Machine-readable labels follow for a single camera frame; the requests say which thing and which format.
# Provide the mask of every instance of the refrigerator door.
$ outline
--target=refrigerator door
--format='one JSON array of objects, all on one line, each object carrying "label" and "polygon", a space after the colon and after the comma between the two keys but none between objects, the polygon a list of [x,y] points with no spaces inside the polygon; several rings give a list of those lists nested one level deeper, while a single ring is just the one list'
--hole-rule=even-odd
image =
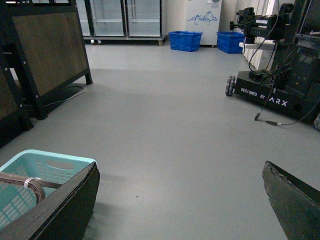
[{"label": "refrigerator door", "polygon": [[79,13],[82,35],[85,37],[88,37],[90,36],[90,29],[89,29],[85,0],[76,0],[76,5]]},{"label": "refrigerator door", "polygon": [[222,0],[188,0],[185,30],[201,32],[201,45],[217,45]]},{"label": "refrigerator door", "polygon": [[95,36],[125,36],[121,0],[92,0],[91,9]]},{"label": "refrigerator door", "polygon": [[130,37],[160,37],[160,0],[126,0]]}]

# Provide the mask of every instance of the blue plastic basket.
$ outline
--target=blue plastic basket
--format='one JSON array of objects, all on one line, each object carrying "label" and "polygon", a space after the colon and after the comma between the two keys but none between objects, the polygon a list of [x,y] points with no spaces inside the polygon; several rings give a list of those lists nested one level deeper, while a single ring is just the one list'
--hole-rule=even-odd
[{"label": "blue plastic basket", "polygon": [[172,31],[169,32],[172,50],[193,52],[199,49],[203,32]]},{"label": "blue plastic basket", "polygon": [[218,49],[227,54],[240,54],[243,49],[239,43],[243,43],[245,36],[239,32],[222,31],[217,32]]},{"label": "blue plastic basket", "polygon": [[[0,167],[0,172],[64,184],[95,160],[46,151],[20,152]],[[45,196],[55,189],[44,187]],[[0,229],[36,205],[34,193],[20,186],[0,183]]]}]

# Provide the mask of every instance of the omni wheel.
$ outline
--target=omni wheel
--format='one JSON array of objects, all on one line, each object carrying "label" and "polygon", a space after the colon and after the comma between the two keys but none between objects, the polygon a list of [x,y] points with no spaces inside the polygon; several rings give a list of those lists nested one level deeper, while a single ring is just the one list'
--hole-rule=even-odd
[{"label": "omni wheel", "polygon": [[229,76],[226,81],[225,95],[231,97],[235,89],[236,76]]},{"label": "omni wheel", "polygon": [[314,128],[320,132],[320,113],[314,120]]}]

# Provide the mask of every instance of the basket handle hole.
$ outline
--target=basket handle hole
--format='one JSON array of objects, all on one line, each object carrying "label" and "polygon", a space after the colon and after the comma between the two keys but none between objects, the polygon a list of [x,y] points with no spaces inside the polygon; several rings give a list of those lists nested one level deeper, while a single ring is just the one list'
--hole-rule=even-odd
[{"label": "basket handle hole", "polygon": [[61,161],[54,161],[54,160],[47,160],[46,164],[55,169],[62,169],[62,170],[74,170],[75,167],[67,162],[61,162]]}]

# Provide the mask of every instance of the gray floor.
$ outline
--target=gray floor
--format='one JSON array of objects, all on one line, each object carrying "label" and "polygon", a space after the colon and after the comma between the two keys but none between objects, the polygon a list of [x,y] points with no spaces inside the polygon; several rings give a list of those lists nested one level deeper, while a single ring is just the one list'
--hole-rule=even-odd
[{"label": "gray floor", "polygon": [[[262,170],[269,160],[320,190],[311,125],[255,122],[226,97],[241,54],[157,45],[87,46],[94,84],[0,150],[97,160],[101,182],[86,240],[285,240]],[[262,119],[290,122],[264,111]]]}]

